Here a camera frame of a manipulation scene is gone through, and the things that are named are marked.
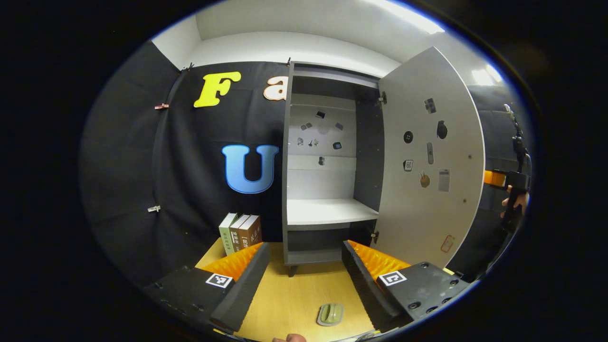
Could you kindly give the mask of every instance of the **cabinet leg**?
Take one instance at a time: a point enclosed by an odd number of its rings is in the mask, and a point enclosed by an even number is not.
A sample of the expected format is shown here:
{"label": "cabinet leg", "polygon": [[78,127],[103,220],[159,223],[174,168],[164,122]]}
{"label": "cabinet leg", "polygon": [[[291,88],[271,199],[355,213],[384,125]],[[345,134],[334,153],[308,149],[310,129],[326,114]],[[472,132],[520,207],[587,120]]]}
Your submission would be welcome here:
{"label": "cabinet leg", "polygon": [[295,275],[295,271],[297,271],[297,270],[298,270],[298,266],[297,265],[296,266],[290,266],[289,267],[289,277],[290,278],[293,277]]}

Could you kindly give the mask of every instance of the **open cabinet door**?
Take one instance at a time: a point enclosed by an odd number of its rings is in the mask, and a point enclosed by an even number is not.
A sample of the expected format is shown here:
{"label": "open cabinet door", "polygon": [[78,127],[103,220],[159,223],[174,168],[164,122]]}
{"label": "open cabinet door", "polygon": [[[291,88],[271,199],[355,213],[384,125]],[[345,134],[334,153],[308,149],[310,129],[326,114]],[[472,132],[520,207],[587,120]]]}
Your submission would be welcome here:
{"label": "open cabinet door", "polygon": [[[485,149],[477,109],[434,47],[378,85],[386,99],[384,181],[379,235],[371,247],[412,265],[444,268],[465,239],[482,193]],[[438,131],[440,122],[447,135]]]}

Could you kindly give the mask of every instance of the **green soap dish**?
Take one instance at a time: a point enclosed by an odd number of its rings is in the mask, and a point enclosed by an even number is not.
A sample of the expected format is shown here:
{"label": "green soap dish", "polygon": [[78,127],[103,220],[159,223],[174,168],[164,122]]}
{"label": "green soap dish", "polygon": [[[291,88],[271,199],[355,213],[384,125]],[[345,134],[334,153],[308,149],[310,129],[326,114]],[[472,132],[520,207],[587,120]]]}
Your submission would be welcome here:
{"label": "green soap dish", "polygon": [[322,326],[331,327],[342,322],[344,307],[342,304],[330,303],[321,306],[317,323]]}

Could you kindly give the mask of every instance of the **ceiling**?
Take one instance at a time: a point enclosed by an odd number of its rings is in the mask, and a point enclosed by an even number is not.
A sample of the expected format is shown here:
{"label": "ceiling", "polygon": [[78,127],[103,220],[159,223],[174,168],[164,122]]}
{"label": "ceiling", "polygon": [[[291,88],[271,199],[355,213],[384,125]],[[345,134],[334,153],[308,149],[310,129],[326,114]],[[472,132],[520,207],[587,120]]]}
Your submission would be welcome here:
{"label": "ceiling", "polygon": [[435,46],[461,74],[485,67],[453,33],[429,34],[372,0],[226,0],[197,13],[196,24],[202,40],[245,32],[300,32],[357,44],[400,63]]}

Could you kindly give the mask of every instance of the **hand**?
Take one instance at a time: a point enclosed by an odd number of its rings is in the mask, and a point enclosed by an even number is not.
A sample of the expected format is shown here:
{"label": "hand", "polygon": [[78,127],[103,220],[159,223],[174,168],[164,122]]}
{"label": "hand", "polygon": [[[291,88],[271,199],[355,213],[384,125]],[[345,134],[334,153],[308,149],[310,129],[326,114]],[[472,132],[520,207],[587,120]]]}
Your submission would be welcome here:
{"label": "hand", "polygon": [[287,340],[281,340],[280,338],[273,338],[272,342],[306,342],[306,338],[296,333],[290,333],[287,335]]}
{"label": "hand", "polygon": [[[511,188],[513,188],[513,187],[509,185],[509,187],[507,188],[507,191],[511,192]],[[517,199],[515,200],[515,204],[513,205],[513,208],[522,206],[522,214],[525,214],[526,207],[528,206],[528,202],[530,202],[530,195],[529,195],[529,193],[526,192],[525,194],[517,196]],[[509,198],[506,198],[504,201],[502,201],[502,206],[506,207],[506,205],[508,203],[509,203]],[[502,217],[502,218],[505,217],[505,211],[500,213],[500,217]]]}

